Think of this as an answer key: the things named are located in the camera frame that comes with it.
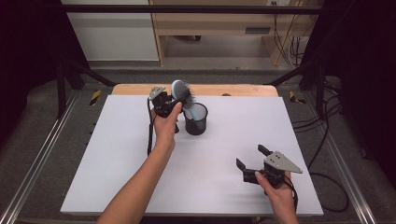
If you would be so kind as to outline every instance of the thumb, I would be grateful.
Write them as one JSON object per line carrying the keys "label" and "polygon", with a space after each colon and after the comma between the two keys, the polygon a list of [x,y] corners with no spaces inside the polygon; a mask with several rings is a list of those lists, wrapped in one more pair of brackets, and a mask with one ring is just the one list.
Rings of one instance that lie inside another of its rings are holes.
{"label": "thumb", "polygon": [[172,120],[174,123],[176,123],[176,121],[177,121],[177,116],[178,116],[178,114],[180,114],[181,107],[182,107],[181,102],[178,102],[178,103],[175,105],[175,107],[173,108],[171,114],[170,114],[169,117],[168,117],[168,118],[169,118],[170,120]]}
{"label": "thumb", "polygon": [[268,194],[268,196],[274,194],[274,188],[271,186],[271,184],[268,182],[267,178],[265,178],[264,175],[260,174],[258,171],[256,171],[254,175],[256,176],[257,181]]}

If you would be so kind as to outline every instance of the black wire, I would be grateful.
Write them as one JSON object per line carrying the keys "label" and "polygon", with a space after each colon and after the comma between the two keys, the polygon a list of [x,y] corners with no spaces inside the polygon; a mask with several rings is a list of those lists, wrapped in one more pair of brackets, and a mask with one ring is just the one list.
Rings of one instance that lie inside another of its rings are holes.
{"label": "black wire", "polygon": [[[335,109],[337,106],[339,106],[339,105],[341,105],[341,104],[333,105],[333,106],[329,109],[329,111],[327,111],[327,113],[329,114],[332,110],[334,110],[334,109]],[[339,109],[339,110],[336,110],[335,112],[330,113],[330,115],[328,116],[328,118],[330,118],[330,117],[333,116],[334,114],[338,113],[339,111],[340,111],[340,109]],[[308,124],[302,125],[302,126],[293,127],[293,129],[305,128],[305,127],[308,127],[308,126],[314,124],[315,122],[318,122],[318,121],[321,120],[321,119],[319,119],[318,117],[313,117],[313,119],[315,119],[315,120],[312,121],[312,122],[309,122]]]}
{"label": "black wire", "polygon": [[305,122],[311,121],[312,119],[298,120],[298,121],[294,121],[292,123],[305,123]]}
{"label": "black wire", "polygon": [[316,152],[315,152],[315,154],[314,154],[314,157],[312,158],[311,162],[309,162],[309,164],[308,164],[308,166],[307,166],[308,170],[311,168],[312,163],[314,162],[314,160],[317,158],[319,152],[321,151],[322,146],[323,146],[323,144],[324,144],[324,141],[326,140],[327,134],[328,134],[328,132],[329,132],[329,121],[328,121],[328,118],[327,118],[327,113],[325,113],[324,115],[325,115],[325,116],[324,116],[324,121],[325,121],[325,123],[326,123],[326,131],[324,132],[323,138],[322,138],[322,140],[320,141],[320,144],[319,144],[319,146],[318,146],[318,148],[317,148],[317,150],[316,150]]}
{"label": "black wire", "polygon": [[289,183],[285,180],[283,180],[283,183],[285,183],[293,191],[294,211],[297,211],[297,205],[298,205],[297,190],[295,189],[293,182],[291,182],[290,178],[288,178],[287,176],[285,177],[289,180]]}
{"label": "black wire", "polygon": [[157,115],[153,118],[151,115],[151,109],[149,107],[149,98],[148,98],[148,117],[149,117],[149,126],[148,126],[148,155],[151,153],[152,149],[152,135],[154,132],[154,120],[157,118]]}
{"label": "black wire", "polygon": [[[330,117],[330,116],[329,116],[329,112],[332,111],[336,106],[339,106],[339,105],[340,105],[340,104],[336,104],[336,105],[332,106],[331,109],[329,109],[329,110],[327,109],[327,105],[328,105],[328,103],[330,102],[330,100],[331,100],[331,99],[334,99],[334,98],[336,98],[336,97],[338,97],[338,95],[334,95],[334,96],[330,97],[330,98],[325,102],[324,122],[326,122],[326,131],[325,131],[325,134],[323,135],[322,140],[320,141],[320,144],[319,144],[319,146],[318,146],[318,149],[317,149],[317,151],[316,151],[314,157],[312,158],[311,162],[309,162],[309,164],[308,164],[308,166],[307,166],[308,171],[311,169],[312,163],[314,162],[314,160],[315,160],[316,157],[318,156],[319,152],[321,151],[321,149],[322,149],[322,147],[323,147],[323,143],[324,143],[324,141],[326,140],[327,134],[328,134],[328,132],[329,132],[329,128],[330,128],[330,126],[329,126],[329,117]],[[326,209],[326,210],[328,210],[328,211],[334,212],[334,213],[342,213],[342,212],[345,212],[345,211],[348,209],[348,207],[349,207],[349,197],[348,197],[348,195],[347,195],[346,190],[343,188],[343,186],[342,186],[340,183],[338,183],[336,180],[332,179],[331,177],[329,177],[329,176],[327,176],[327,175],[323,175],[323,174],[320,174],[320,173],[313,173],[313,172],[309,172],[309,174],[311,174],[311,175],[319,175],[319,176],[322,176],[322,177],[325,177],[325,178],[331,180],[335,185],[337,185],[337,186],[341,189],[341,191],[344,192],[344,195],[346,196],[346,204],[345,204],[345,206],[344,206],[343,208],[341,208],[341,209],[333,209],[333,208],[327,207],[327,206],[323,205],[322,203],[320,203],[320,205],[322,206],[322,208],[324,208],[324,209]]]}
{"label": "black wire", "polygon": [[334,180],[333,178],[329,177],[328,175],[323,175],[323,174],[314,173],[314,172],[310,172],[309,174],[310,174],[310,175],[322,176],[322,177],[325,177],[325,178],[331,180],[335,185],[338,186],[338,188],[341,189],[341,191],[343,191],[344,195],[346,196],[346,204],[345,204],[345,206],[344,206],[343,208],[341,208],[341,209],[334,209],[334,208],[330,208],[330,207],[328,207],[328,206],[325,206],[325,205],[323,205],[323,204],[321,203],[320,205],[322,206],[322,208],[324,208],[324,209],[326,209],[326,210],[328,210],[328,211],[334,212],[334,213],[342,213],[342,212],[345,212],[345,211],[348,209],[348,207],[349,207],[349,197],[348,197],[348,195],[347,195],[347,191],[343,188],[343,186],[342,186],[341,184],[339,184],[336,180]]}

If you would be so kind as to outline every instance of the human hand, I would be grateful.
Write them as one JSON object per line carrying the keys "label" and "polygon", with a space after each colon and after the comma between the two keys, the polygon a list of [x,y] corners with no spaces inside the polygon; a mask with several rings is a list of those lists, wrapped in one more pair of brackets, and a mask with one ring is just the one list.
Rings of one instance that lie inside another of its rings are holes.
{"label": "human hand", "polygon": [[177,116],[181,111],[182,104],[177,103],[171,114],[165,119],[157,116],[154,110],[151,110],[154,119],[154,129],[157,136],[155,145],[162,145],[160,148],[173,150],[175,148],[175,128]]}
{"label": "human hand", "polygon": [[[298,223],[291,189],[284,183],[279,189],[274,189],[264,175],[259,172],[256,172],[255,175],[270,199],[276,221],[288,224]],[[285,172],[285,176],[290,179],[290,172]]]}

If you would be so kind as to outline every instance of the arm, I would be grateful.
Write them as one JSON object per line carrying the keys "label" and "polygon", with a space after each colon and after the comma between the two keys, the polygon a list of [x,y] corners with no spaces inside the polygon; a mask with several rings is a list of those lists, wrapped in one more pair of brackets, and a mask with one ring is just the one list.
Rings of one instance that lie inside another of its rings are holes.
{"label": "arm", "polygon": [[[255,175],[270,199],[276,221],[281,224],[298,223],[291,189],[286,184],[274,189],[262,174],[256,172]],[[286,172],[285,175],[290,178],[290,172]]]}
{"label": "arm", "polygon": [[139,223],[152,193],[175,148],[175,123],[181,111],[178,103],[168,118],[154,122],[156,143],[148,158],[107,206],[97,223]]}

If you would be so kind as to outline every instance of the white tabletop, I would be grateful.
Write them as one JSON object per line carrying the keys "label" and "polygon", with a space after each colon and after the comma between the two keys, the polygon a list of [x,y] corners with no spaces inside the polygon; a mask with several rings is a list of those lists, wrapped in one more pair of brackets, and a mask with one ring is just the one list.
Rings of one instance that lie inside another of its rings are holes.
{"label": "white tabletop", "polygon": [[[100,215],[147,157],[147,95],[110,95],[61,212]],[[149,202],[147,216],[272,215],[260,186],[243,182],[235,159],[261,169],[258,144],[280,151],[303,169],[292,174],[299,216],[323,215],[280,97],[196,96],[208,109],[202,135],[186,132],[179,115],[176,147]]]}

